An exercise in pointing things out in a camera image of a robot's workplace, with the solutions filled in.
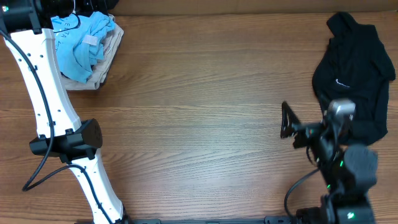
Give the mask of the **light blue printed t-shirt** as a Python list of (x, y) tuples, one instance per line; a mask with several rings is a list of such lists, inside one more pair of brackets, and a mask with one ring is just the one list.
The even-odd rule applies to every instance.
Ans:
[(104, 60), (103, 41), (116, 23), (101, 12), (90, 17), (55, 16), (51, 21), (60, 71), (71, 80), (86, 83), (93, 74), (92, 67)]

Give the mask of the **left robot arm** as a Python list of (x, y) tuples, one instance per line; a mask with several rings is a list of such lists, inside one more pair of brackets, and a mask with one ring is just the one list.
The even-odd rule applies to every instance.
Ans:
[(99, 123), (80, 120), (61, 82), (51, 18), (107, 12), (115, 5), (117, 1), (1, 1), (1, 35), (21, 70), (35, 112), (37, 137), (29, 143), (30, 150), (43, 157), (22, 189), (26, 192), (70, 170), (90, 205), (93, 223), (132, 220), (105, 171)]

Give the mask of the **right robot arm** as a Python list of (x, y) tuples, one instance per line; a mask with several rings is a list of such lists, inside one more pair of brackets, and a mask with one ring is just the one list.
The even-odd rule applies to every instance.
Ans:
[(363, 144), (342, 149), (340, 138), (351, 127), (356, 105), (349, 99), (330, 102), (318, 123), (301, 123), (287, 102), (283, 102), (281, 138), (293, 137), (293, 147), (304, 148), (315, 170), (296, 181), (290, 196), (313, 174), (321, 173), (328, 193), (320, 199), (319, 207), (301, 208), (292, 213), (288, 200), (284, 209), (289, 223), (375, 223), (368, 191), (377, 183), (378, 156)]

